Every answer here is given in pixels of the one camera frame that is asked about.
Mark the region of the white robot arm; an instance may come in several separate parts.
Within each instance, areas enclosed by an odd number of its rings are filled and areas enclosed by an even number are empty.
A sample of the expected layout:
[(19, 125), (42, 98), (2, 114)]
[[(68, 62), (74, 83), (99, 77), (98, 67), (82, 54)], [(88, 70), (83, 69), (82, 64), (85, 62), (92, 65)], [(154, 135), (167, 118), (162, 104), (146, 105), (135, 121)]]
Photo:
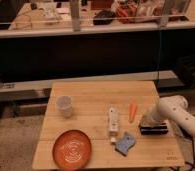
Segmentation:
[(195, 116), (187, 111), (188, 101), (184, 96), (175, 95), (158, 98), (140, 120), (142, 127), (155, 127), (170, 119), (195, 137)]

